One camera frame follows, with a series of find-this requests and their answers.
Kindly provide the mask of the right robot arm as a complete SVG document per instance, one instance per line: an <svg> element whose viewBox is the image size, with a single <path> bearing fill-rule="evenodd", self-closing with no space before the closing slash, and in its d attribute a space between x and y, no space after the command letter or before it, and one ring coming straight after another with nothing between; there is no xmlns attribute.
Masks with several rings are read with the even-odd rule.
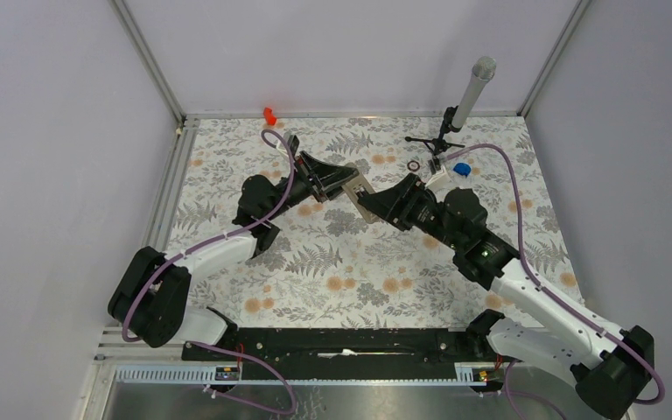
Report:
<svg viewBox="0 0 672 420"><path fill-rule="evenodd" d="M453 250L453 264L469 281L512 301L544 327L531 331L497 311L479 315L466 346L475 359L500 353L571 385L607 419L620 419L654 379L655 340L639 325L609 321L558 292L535 273L519 250L487 228L487 210L471 189L454 188L439 201L415 174L357 202L401 231L418 228Z"/></svg>

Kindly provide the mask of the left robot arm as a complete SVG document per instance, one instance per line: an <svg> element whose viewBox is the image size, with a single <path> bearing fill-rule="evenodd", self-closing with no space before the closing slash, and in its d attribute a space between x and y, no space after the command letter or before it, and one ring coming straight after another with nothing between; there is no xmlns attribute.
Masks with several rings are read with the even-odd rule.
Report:
<svg viewBox="0 0 672 420"><path fill-rule="evenodd" d="M231 356L237 340L228 330L231 321L214 309L189 306L193 286L264 253L280 232L274 218L310 197L334 200L360 175L351 164L328 164L306 152L295 156L292 169L293 176L278 184L263 175L244 181L232 232L205 240L179 257L151 246L139 249L108 302L108 315L149 347L183 340L201 342L217 360Z"/></svg>

